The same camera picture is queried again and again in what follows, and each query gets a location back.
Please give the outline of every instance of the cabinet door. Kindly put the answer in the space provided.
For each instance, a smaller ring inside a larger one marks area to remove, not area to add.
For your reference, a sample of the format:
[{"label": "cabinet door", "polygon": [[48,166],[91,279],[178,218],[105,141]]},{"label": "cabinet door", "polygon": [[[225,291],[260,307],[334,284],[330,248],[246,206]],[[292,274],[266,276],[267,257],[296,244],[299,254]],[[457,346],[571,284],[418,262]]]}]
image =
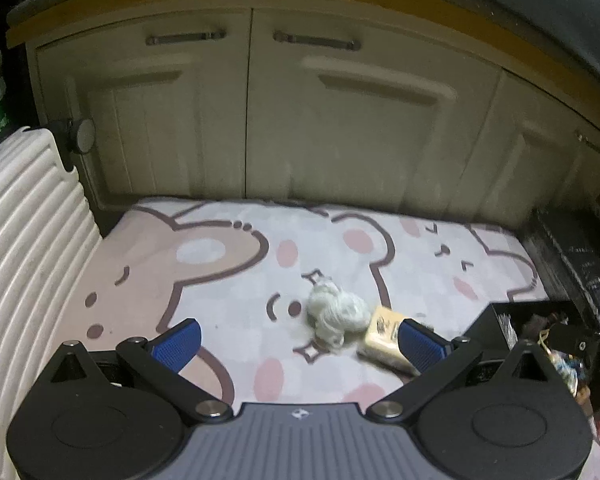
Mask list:
[{"label": "cabinet door", "polygon": [[599,192],[600,131],[504,73],[449,211],[515,228],[535,206],[581,206]]},{"label": "cabinet door", "polygon": [[250,19],[250,10],[167,14],[38,51],[48,119],[95,123],[83,161],[100,207],[244,194]]},{"label": "cabinet door", "polygon": [[444,212],[497,78],[396,30],[255,10],[247,195]]}]

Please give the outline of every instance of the cabinet handle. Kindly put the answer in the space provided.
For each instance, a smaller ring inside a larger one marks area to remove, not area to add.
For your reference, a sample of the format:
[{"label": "cabinet handle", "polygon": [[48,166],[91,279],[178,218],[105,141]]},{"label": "cabinet handle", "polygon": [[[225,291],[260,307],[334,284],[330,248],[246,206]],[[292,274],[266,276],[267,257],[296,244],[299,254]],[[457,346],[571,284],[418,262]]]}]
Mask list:
[{"label": "cabinet handle", "polygon": [[147,46],[185,43],[186,41],[222,40],[226,30],[222,28],[213,32],[192,32],[190,34],[172,34],[170,36],[149,36],[145,43]]},{"label": "cabinet handle", "polygon": [[362,48],[362,44],[357,40],[342,41],[332,40],[331,38],[318,38],[317,36],[298,36],[297,34],[287,34],[277,30],[273,33],[273,39],[279,43],[296,43],[313,46],[327,46],[339,50],[350,50],[356,52]]},{"label": "cabinet handle", "polygon": [[584,145],[589,146],[594,152],[600,153],[600,146],[591,142],[583,134],[578,134],[578,142],[582,142]]}]

